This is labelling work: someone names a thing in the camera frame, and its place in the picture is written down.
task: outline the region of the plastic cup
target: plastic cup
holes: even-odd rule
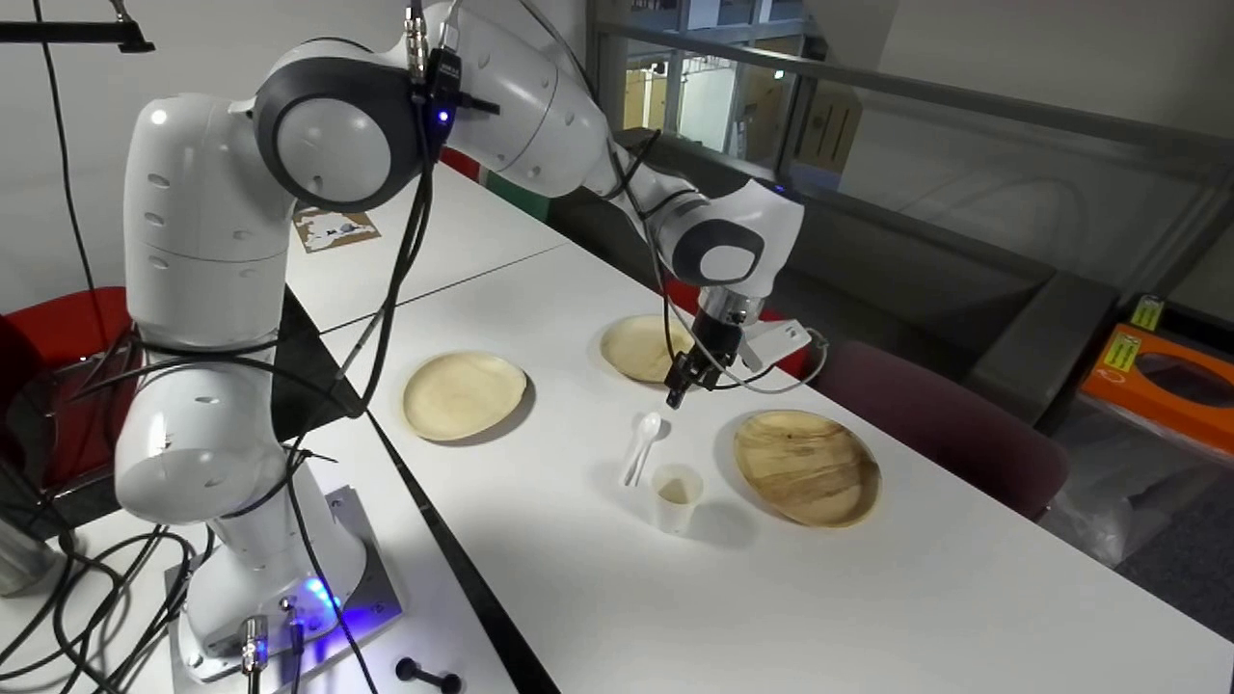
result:
[[[663,463],[653,471],[644,499],[659,534],[685,535],[702,500],[702,475],[693,466]]]

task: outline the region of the wooden plate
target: wooden plate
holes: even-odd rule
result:
[[[401,395],[419,440],[466,444],[510,426],[527,402],[527,373],[501,354],[450,353],[429,358]]]
[[[756,412],[735,430],[734,449],[750,494],[790,525],[856,525],[880,499],[866,449],[816,412]]]
[[[667,319],[667,335],[676,353],[690,353],[693,341],[678,319]],[[671,371],[671,354],[663,345],[663,317],[628,317],[608,324],[608,332],[601,335],[601,354],[605,363],[623,373],[628,381],[640,386],[663,386],[667,371]]]

